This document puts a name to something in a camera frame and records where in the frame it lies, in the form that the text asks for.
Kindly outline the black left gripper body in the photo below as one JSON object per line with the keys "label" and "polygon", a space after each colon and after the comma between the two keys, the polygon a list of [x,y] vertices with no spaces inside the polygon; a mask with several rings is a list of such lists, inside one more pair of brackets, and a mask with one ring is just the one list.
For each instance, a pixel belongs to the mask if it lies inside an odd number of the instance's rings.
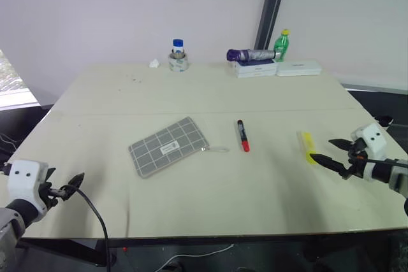
{"label": "black left gripper body", "polygon": [[58,204],[60,199],[62,201],[69,199],[69,187],[65,185],[60,189],[54,189],[50,182],[44,182],[40,184],[38,194],[45,205],[45,211],[48,212]]}

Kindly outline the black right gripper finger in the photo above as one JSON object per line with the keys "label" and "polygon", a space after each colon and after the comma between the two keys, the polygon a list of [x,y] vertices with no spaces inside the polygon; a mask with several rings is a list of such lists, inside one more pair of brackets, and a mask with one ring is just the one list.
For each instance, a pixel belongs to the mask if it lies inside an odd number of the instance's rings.
{"label": "black right gripper finger", "polygon": [[347,172],[347,169],[344,167],[342,163],[333,160],[331,157],[328,157],[323,154],[309,154],[309,155],[319,165],[327,169],[330,169],[338,174],[345,174]]}
{"label": "black right gripper finger", "polygon": [[350,150],[353,145],[352,141],[345,139],[332,139],[328,140],[328,142],[341,150]]}

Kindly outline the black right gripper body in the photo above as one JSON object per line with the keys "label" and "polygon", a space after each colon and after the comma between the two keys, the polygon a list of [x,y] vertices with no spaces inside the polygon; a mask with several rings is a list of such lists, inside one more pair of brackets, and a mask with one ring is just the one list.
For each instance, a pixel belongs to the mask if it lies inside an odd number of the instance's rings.
{"label": "black right gripper body", "polygon": [[358,138],[352,142],[353,145],[350,150],[345,150],[348,154],[350,166],[347,168],[347,172],[345,174],[340,174],[340,176],[345,180],[351,176],[363,178],[363,172],[365,166],[367,165],[367,153],[365,151],[367,144],[362,138]]}

